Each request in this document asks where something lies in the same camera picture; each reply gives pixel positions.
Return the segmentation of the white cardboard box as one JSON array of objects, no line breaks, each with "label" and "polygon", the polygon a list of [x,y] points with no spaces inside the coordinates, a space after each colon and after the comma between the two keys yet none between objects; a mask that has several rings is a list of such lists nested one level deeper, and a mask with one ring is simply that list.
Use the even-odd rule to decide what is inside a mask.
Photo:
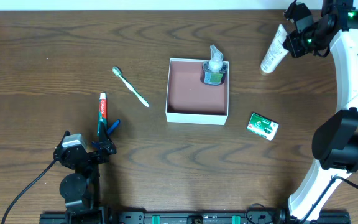
[{"label": "white cardboard box", "polygon": [[229,115],[229,73],[218,86],[207,85],[203,60],[171,58],[165,115],[167,122],[224,125]]}]

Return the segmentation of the white lotion tube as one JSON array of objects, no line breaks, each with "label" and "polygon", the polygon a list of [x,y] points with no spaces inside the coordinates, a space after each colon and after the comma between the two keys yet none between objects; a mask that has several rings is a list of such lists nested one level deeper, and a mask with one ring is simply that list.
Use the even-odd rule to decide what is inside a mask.
[{"label": "white lotion tube", "polygon": [[271,74],[289,51],[283,46],[287,37],[287,31],[284,26],[280,24],[275,33],[275,37],[265,54],[264,59],[260,64],[260,72],[262,75]]}]

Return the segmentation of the red green toothpaste tube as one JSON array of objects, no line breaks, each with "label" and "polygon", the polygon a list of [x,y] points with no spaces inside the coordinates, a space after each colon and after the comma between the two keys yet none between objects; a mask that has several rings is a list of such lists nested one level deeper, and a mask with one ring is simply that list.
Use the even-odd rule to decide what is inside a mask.
[{"label": "red green toothpaste tube", "polygon": [[101,127],[107,128],[107,98],[105,92],[100,93],[99,96],[99,113],[98,113],[98,132],[101,133]]}]

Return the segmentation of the clear blue soap pump bottle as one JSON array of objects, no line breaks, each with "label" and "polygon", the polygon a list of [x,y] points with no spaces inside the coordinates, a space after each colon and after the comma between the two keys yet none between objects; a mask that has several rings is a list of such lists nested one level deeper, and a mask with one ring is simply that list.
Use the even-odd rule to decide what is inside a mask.
[{"label": "clear blue soap pump bottle", "polygon": [[202,65],[201,81],[206,85],[218,86],[224,83],[229,66],[224,61],[223,53],[215,45],[210,45],[210,51],[211,58]]}]

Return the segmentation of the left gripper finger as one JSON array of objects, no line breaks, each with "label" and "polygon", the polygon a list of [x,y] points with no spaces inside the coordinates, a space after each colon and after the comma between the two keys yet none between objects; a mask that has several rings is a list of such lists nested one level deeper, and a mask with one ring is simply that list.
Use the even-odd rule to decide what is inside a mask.
[{"label": "left gripper finger", "polygon": [[63,142],[64,138],[65,138],[66,136],[69,136],[69,135],[70,135],[70,132],[69,132],[69,131],[65,131],[64,134],[63,134],[63,137],[62,137],[61,142]]},{"label": "left gripper finger", "polygon": [[105,125],[103,123],[99,124],[99,147],[101,149],[113,149],[114,144],[110,140],[110,137],[106,131]]}]

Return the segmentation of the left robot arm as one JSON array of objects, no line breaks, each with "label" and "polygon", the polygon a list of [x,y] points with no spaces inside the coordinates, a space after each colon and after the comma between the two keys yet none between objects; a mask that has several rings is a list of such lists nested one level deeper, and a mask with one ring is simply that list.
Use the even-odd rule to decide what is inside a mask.
[{"label": "left robot arm", "polygon": [[100,206],[99,165],[109,162],[116,147],[104,124],[99,125],[98,131],[99,141],[93,152],[86,151],[81,134],[66,131],[53,153],[55,160],[73,170],[59,186],[67,208],[65,223],[109,223],[111,219],[108,207]]}]

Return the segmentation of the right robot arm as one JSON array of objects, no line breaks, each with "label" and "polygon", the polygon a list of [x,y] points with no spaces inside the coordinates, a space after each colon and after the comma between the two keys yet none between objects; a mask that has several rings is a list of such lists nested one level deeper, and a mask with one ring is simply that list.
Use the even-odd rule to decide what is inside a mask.
[{"label": "right robot arm", "polygon": [[358,171],[358,10],[352,1],[325,1],[314,20],[305,4],[292,2],[284,16],[295,25],[283,47],[294,58],[311,53],[334,60],[337,86],[335,114],[312,140],[313,163],[277,223],[344,223],[344,215],[323,206],[341,183]]}]

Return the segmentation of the green soap bar box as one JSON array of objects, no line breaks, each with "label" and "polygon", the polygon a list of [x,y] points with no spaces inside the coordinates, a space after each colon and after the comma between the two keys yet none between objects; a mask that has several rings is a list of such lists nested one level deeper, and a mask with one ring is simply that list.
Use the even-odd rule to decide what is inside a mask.
[{"label": "green soap bar box", "polygon": [[252,113],[247,130],[269,141],[273,140],[279,124],[257,113]]}]

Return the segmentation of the blue disposable razor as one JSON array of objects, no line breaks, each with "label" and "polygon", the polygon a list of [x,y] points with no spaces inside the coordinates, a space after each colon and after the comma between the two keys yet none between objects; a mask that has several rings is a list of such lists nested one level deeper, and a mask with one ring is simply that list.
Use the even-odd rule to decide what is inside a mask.
[{"label": "blue disposable razor", "polygon": [[[118,119],[118,120],[116,120],[115,122],[114,122],[114,124],[110,127],[110,128],[106,128],[106,131],[107,131],[107,133],[108,133],[108,135],[109,135],[109,137],[110,137],[110,135],[114,132],[114,130],[119,126],[119,124],[120,124],[120,120]],[[116,153],[116,147],[115,147],[115,145],[114,145],[114,148],[113,149],[101,149],[100,147],[99,147],[99,141],[92,141],[91,142],[91,144],[92,144],[92,146],[93,147],[95,147],[97,150],[99,150],[99,151],[106,151],[107,153],[110,153],[110,154],[115,154]]]}]

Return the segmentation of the green white toothbrush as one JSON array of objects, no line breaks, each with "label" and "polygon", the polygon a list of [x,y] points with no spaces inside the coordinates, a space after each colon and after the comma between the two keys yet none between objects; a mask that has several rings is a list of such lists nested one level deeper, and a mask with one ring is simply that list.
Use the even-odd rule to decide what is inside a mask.
[{"label": "green white toothbrush", "polygon": [[112,72],[113,74],[115,74],[115,76],[117,76],[118,78],[121,79],[121,81],[125,84],[125,86],[127,87],[127,89],[129,91],[131,91],[133,94],[135,94],[135,96],[138,98],[138,100],[147,108],[150,107],[148,101],[134,88],[134,86],[127,81],[127,79],[123,76],[121,70],[118,67],[113,67],[112,68]]}]

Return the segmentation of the black mounting rail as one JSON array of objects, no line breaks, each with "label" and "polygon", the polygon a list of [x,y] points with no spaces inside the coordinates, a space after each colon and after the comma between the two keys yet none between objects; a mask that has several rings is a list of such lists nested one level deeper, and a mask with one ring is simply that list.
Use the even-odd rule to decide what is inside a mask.
[{"label": "black mounting rail", "polygon": [[99,212],[95,217],[82,215],[67,218],[63,213],[45,213],[40,223],[118,223],[118,224],[248,224],[276,223],[272,212],[251,210],[247,213],[144,213],[122,212],[106,215]]}]

